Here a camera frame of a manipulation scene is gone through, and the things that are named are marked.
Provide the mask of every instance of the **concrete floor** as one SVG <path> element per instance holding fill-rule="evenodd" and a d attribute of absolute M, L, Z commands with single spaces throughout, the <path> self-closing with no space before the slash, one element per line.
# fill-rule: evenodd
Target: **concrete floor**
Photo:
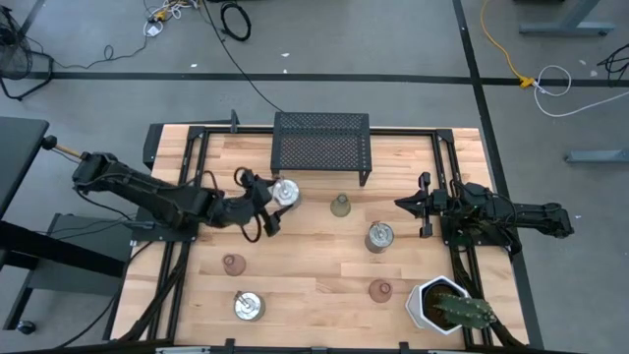
<path fill-rule="evenodd" d="M 593 20 L 618 25 L 607 37 L 539 38 L 517 32 L 517 22 L 559 17 L 574 2 L 493 1 L 487 26 L 526 75 L 535 76 L 543 66 L 557 64 L 575 78 L 588 79 L 596 70 L 601 79 L 604 71 L 596 62 L 626 44 L 627 2 L 606 1 L 592 13 Z M 34 0 L 3 3 L 15 9 L 21 23 Z M 46 1 L 29 30 L 29 36 L 59 61 L 85 64 L 100 59 L 108 43 L 116 54 L 129 53 L 142 44 L 141 1 L 90 0 L 67 5 L 61 0 Z M 279 74 L 286 69 L 314 74 L 469 75 L 448 1 L 399 0 L 393 6 L 382 0 L 264 0 L 242 5 L 254 23 L 253 36 L 246 43 L 229 39 L 226 43 L 249 73 Z M 466 0 L 463 5 L 481 75 L 510 78 L 502 54 L 480 30 L 482 2 Z M 218 19 L 218 7 L 211 10 Z M 200 15 L 187 11 L 183 15 L 168 23 L 135 58 L 100 64 L 90 71 L 237 72 Z M 284 58 L 282 53 L 290 56 Z M 12 83 L 11 89 L 29 85 L 31 81 L 21 81 Z M 260 82 L 257 86 L 287 111 L 368 112 L 373 125 L 383 126 L 481 126 L 471 86 L 305 82 Z M 547 110 L 563 112 L 621 91 L 573 88 L 567 96 L 543 99 L 543 104 Z M 629 239 L 624 237 L 629 166 L 567 165 L 562 158 L 573 148 L 627 147 L 627 98 L 552 119 L 539 112 L 530 90 L 485 86 L 485 92 L 512 199 L 560 202 L 576 229 L 575 235 L 561 241 L 521 232 L 544 346 L 619 352 L 629 327 L 625 296 L 629 277 L 623 271 L 629 266 Z M 144 169 L 143 137 L 150 123 L 225 119 L 232 108 L 243 123 L 272 122 L 274 110 L 246 82 L 59 80 L 22 103 L 0 97 L 0 116 L 46 119 L 51 123 L 49 133 L 63 144 L 111 151 L 138 169 Z M 40 153 L 5 218 L 40 230 L 55 212 L 115 217 L 71 193 L 73 169 L 56 154 Z M 42 199 L 57 204 L 44 206 L 38 202 Z M 95 199 L 123 211 L 135 210 L 107 194 Z M 10 267 L 0 272 L 2 319 L 23 277 L 19 269 Z M 0 351 L 57 345 L 91 322 L 107 302 L 105 297 L 35 292 L 25 318 L 36 321 L 39 330 L 29 337 L 0 332 Z M 101 322 L 78 343 L 98 342 L 103 327 Z"/>

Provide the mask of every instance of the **metal table leg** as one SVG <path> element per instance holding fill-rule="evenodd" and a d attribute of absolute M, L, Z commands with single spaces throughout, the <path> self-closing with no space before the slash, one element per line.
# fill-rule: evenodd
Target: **metal table leg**
<path fill-rule="evenodd" d="M 629 162 L 629 149 L 570 151 L 566 162 Z"/>
<path fill-rule="evenodd" d="M 548 35 L 607 35 L 616 26 L 608 23 L 584 22 L 585 18 L 598 5 L 600 0 L 579 0 L 579 3 L 563 18 L 555 23 L 522 24 L 520 33 Z"/>

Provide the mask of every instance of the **wooden table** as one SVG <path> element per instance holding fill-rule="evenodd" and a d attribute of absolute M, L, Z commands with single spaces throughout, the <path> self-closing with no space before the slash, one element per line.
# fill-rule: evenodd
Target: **wooden table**
<path fill-rule="evenodd" d="M 188 128 L 164 127 L 154 177 L 177 183 Z M 479 131 L 453 132 L 463 181 L 490 186 Z M 270 178 L 271 140 L 271 135 L 263 134 L 213 134 L 205 169 L 214 172 L 218 187 L 228 196 L 240 195 L 242 189 L 232 177 L 237 167 L 247 166 Z M 449 180 L 447 155 L 443 160 Z M 190 254 L 176 343 L 222 345 L 226 338 L 235 338 L 236 345 L 244 346 L 397 348 L 400 341 L 408 341 L 411 348 L 463 348 L 460 332 L 444 336 L 418 329 L 404 308 L 414 285 L 439 275 L 453 278 L 437 220 L 435 236 L 420 239 L 422 222 L 393 203 L 417 192 L 422 172 L 435 173 L 430 140 L 372 136 L 372 165 L 364 188 L 355 172 L 286 171 L 286 178 L 298 182 L 303 201 L 283 216 L 279 234 L 262 236 L 256 244 L 247 242 L 237 227 L 202 226 Z M 203 180 L 204 186 L 210 184 L 209 178 Z M 329 210 L 339 192 L 347 193 L 352 203 L 351 213 L 343 218 Z M 364 244 L 375 220 L 395 232 L 394 243 L 380 255 L 370 253 Z M 248 225 L 250 232 L 254 228 L 254 222 Z M 129 266 L 112 337 L 126 332 L 153 297 L 163 247 L 151 245 Z M 242 275 L 225 274 L 221 259 L 227 253 L 247 259 Z M 498 247 L 478 247 L 477 255 L 486 299 L 512 334 L 528 342 L 509 257 Z M 392 283 L 394 294 L 387 303 L 377 304 L 368 294 L 376 278 Z M 233 299 L 239 290 L 254 291 L 266 302 L 266 313 L 258 322 L 239 321 L 234 315 Z M 167 300 L 161 336 L 169 306 Z"/>

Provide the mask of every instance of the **black desk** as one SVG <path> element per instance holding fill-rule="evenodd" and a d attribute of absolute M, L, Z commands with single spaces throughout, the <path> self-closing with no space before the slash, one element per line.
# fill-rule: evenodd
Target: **black desk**
<path fill-rule="evenodd" d="M 0 117 L 0 219 L 37 156 L 47 129 L 46 121 Z M 33 289 L 115 295 L 131 252 L 131 230 L 112 221 L 116 220 L 57 214 L 47 235 L 0 221 L 0 269 L 8 265 L 29 271 L 2 329 L 18 327 Z M 68 238 L 81 232 L 91 237 Z"/>
<path fill-rule="evenodd" d="M 0 219 L 35 160 L 48 122 L 0 117 Z"/>

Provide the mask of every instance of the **white hexagonal pot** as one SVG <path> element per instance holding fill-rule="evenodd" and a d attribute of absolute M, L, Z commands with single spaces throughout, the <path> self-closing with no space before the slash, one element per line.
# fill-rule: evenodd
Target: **white hexagonal pot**
<path fill-rule="evenodd" d="M 413 322 L 415 323 L 417 327 L 434 329 L 441 334 L 448 335 L 456 331 L 457 329 L 459 329 L 461 326 L 456 325 L 455 327 L 449 330 L 444 330 L 440 326 L 434 324 L 426 316 L 424 316 L 424 298 L 422 295 L 422 293 L 424 292 L 424 289 L 428 288 L 429 286 L 437 282 L 442 282 L 442 281 L 447 282 L 448 285 L 455 288 L 462 297 L 470 297 L 470 294 L 468 294 L 468 292 L 464 288 L 462 288 L 461 286 L 457 285 L 457 283 L 455 283 L 454 281 L 442 275 L 442 276 L 436 277 L 435 279 L 423 285 L 416 285 L 413 288 L 413 291 L 411 291 L 411 294 L 409 295 L 409 299 L 406 301 L 406 311 L 408 311 L 409 315 L 411 316 L 411 319 L 413 320 Z"/>

